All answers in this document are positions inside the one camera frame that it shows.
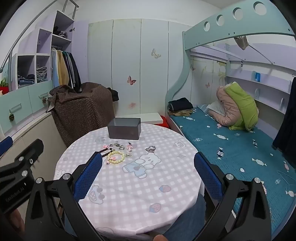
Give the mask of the person right hand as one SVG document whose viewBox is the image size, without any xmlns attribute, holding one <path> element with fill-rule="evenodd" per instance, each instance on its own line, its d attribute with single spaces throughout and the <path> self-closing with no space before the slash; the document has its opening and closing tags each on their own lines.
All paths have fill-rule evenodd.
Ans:
<svg viewBox="0 0 296 241">
<path fill-rule="evenodd" d="M 168 239 L 163 235 L 156 235 L 153 241 L 168 241 Z"/>
</svg>

